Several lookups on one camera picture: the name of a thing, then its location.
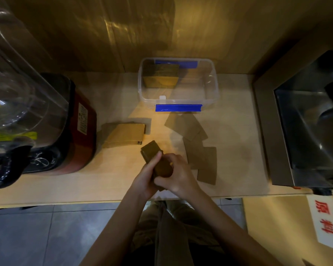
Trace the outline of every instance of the pants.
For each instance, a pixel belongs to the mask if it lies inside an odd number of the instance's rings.
[[[137,230],[133,237],[131,252],[149,244],[155,244],[158,227],[159,206],[164,202],[152,202],[141,214]],[[187,204],[180,200],[166,201],[168,211],[172,217],[180,221],[185,227],[189,242],[204,245],[223,253],[208,224]]]

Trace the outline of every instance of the blue tape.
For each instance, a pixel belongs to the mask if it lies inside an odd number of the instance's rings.
[[[156,112],[201,112],[202,105],[155,105]]]
[[[155,64],[178,64],[180,69],[195,69],[197,68],[197,61],[169,61],[163,59],[156,59]]]

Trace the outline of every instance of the white sign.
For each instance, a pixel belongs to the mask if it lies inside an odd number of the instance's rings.
[[[333,248],[333,196],[307,195],[317,240]]]

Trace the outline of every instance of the light wood countertop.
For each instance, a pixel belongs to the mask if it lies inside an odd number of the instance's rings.
[[[182,136],[164,126],[169,113],[154,112],[139,102],[136,73],[67,75],[97,111],[98,130],[105,123],[151,119],[151,133],[145,135],[143,145],[155,140],[164,153],[186,158]],[[211,197],[311,193],[310,189],[275,186],[268,180],[250,80],[248,75],[219,74],[220,99],[195,114],[208,134],[203,145],[217,147],[216,185],[200,183],[201,188]],[[13,185],[0,189],[0,207],[120,201],[144,165],[140,148],[102,149],[90,164],[72,174],[25,174]],[[154,198],[175,196],[165,190]]]

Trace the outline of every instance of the plastic storage container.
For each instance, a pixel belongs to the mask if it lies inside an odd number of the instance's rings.
[[[147,88],[143,67],[148,64],[179,65],[179,79],[174,88]],[[217,75],[209,59],[144,58],[138,72],[138,93],[141,101],[156,112],[197,112],[219,98]]]

